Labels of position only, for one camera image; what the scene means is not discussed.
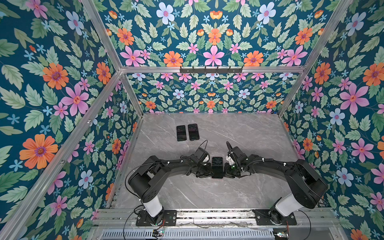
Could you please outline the blue edged smartphone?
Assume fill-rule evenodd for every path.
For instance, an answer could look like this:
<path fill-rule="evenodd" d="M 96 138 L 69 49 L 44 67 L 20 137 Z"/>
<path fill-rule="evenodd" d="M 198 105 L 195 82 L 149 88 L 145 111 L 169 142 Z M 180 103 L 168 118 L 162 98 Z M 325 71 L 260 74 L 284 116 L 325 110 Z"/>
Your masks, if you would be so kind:
<path fill-rule="evenodd" d="M 223 172 L 223 158 L 222 157 L 213 157 L 212 158 L 212 174 L 213 179 L 222 179 L 224 177 Z"/>

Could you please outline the purple edged smartphone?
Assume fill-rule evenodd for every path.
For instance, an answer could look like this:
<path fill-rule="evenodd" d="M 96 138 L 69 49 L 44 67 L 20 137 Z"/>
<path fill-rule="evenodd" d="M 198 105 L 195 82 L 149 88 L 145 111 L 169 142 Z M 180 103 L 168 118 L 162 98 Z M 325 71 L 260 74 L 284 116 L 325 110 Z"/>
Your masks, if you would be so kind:
<path fill-rule="evenodd" d="M 177 141 L 184 142 L 187 140 L 187 131 L 185 125 L 176 126 L 177 131 Z"/>

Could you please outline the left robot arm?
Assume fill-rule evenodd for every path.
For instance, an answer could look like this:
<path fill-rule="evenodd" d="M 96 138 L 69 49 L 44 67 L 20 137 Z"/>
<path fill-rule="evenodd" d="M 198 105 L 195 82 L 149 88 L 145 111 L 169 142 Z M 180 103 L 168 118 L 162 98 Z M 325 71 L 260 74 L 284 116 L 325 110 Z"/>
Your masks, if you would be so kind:
<path fill-rule="evenodd" d="M 211 175 L 209 160 L 209 153 L 200 147 L 193 154 L 178 160 L 161 160 L 151 156 L 128 178 L 128 184 L 138 195 L 149 217 L 156 219 L 164 212 L 158 193 L 166 180 L 178 175 L 207 178 Z"/>

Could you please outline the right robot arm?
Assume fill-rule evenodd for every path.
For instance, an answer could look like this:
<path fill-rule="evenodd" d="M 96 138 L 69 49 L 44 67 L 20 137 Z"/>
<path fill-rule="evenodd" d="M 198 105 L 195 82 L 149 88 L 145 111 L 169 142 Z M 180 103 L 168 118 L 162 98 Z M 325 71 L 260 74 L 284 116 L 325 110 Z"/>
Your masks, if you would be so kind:
<path fill-rule="evenodd" d="M 241 178 L 242 173 L 263 174 L 288 183 L 291 193 L 270 208 L 271 219 L 278 221 L 302 208 L 314 209 L 327 191 L 325 180 L 305 160 L 281 162 L 254 154 L 247 156 L 239 147 L 232 147 L 229 142 L 226 144 L 229 151 L 225 177 Z"/>

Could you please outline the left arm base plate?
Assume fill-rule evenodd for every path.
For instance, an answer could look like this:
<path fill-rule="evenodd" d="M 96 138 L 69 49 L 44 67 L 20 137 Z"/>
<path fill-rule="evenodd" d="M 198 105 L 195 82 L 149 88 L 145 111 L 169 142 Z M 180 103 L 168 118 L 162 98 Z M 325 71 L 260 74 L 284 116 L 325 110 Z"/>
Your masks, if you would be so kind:
<path fill-rule="evenodd" d="M 171 226 L 174 227 L 177 221 L 176 210 L 162 210 L 155 217 L 151 217 L 145 210 L 140 210 L 137 216 L 137 227 L 160 227 Z"/>

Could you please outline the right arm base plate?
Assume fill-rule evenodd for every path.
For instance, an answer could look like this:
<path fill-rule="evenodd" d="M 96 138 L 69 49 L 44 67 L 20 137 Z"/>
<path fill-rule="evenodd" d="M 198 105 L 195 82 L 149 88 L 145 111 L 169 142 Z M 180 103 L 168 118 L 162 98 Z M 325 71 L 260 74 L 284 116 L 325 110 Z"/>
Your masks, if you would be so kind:
<path fill-rule="evenodd" d="M 289 226 L 296 226 L 297 221 L 293 213 L 284 217 L 276 210 L 269 209 L 253 209 L 252 212 L 255 214 L 256 223 L 258 226 L 282 226 L 288 224 Z"/>

